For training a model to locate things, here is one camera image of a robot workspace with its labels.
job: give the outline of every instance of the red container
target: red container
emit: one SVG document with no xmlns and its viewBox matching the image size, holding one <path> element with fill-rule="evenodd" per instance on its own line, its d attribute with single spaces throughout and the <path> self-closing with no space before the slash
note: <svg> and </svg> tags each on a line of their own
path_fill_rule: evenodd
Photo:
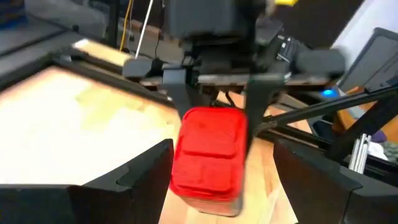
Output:
<svg viewBox="0 0 398 224">
<path fill-rule="evenodd" d="M 235 216 L 242 207 L 246 115 L 194 108 L 182 119 L 170 188 L 197 210 Z"/>
</svg>

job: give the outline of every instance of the white wall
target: white wall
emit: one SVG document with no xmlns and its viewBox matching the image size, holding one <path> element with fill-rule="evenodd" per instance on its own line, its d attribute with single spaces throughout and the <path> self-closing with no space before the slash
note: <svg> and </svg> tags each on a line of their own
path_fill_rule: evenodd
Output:
<svg viewBox="0 0 398 224">
<path fill-rule="evenodd" d="M 355 61 L 375 27 L 398 33 L 398 0 L 365 0 L 362 3 L 333 44 L 347 54 L 347 67 Z"/>
</svg>

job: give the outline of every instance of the wire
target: wire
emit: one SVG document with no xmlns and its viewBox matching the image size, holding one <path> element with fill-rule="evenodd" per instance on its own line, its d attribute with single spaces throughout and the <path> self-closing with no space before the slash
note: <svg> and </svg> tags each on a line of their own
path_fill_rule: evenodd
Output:
<svg viewBox="0 0 398 224">
<path fill-rule="evenodd" d="M 154 3 L 154 0 L 150 0 L 149 6 L 148 6 L 147 15 L 146 15 L 145 21 L 144 21 L 144 25 L 142 26 L 141 36 L 139 37 L 139 41 L 138 41 L 137 53 L 136 53 L 136 56 L 134 57 L 134 59 L 137 59 L 137 58 L 138 58 L 139 51 L 140 51 L 140 49 L 141 49 L 142 40 L 143 40 L 144 34 L 145 34 L 145 29 L 146 29 L 146 27 L 147 27 L 147 23 L 148 23 L 148 18 L 149 18 L 150 10 L 152 9 L 153 3 Z"/>
<path fill-rule="evenodd" d="M 124 46 L 124 38 L 126 37 L 127 19 L 129 17 L 130 8 L 132 8 L 131 6 L 132 6 L 132 0 L 129 0 L 129 6 L 127 7 L 126 16 L 124 16 L 123 35 L 122 35 L 122 41 L 120 43 L 119 51 L 122 51 L 123 46 Z"/>
</svg>

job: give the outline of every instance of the container lid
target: container lid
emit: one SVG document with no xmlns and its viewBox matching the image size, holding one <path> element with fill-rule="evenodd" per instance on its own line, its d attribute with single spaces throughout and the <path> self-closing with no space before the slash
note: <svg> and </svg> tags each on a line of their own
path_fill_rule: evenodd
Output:
<svg viewBox="0 0 398 224">
<path fill-rule="evenodd" d="M 240 193 L 247 121 L 234 108 L 194 108 L 182 119 L 170 188 L 185 197 L 234 200 Z"/>
</svg>

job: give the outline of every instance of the blue light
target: blue light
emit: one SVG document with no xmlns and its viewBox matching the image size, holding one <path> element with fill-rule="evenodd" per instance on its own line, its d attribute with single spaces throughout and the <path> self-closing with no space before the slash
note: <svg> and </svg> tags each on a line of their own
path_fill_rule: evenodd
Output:
<svg viewBox="0 0 398 224">
<path fill-rule="evenodd" d="M 337 97 L 337 92 L 335 90 L 325 90 L 322 92 L 322 96 L 328 97 L 328 98 L 333 98 Z"/>
</svg>

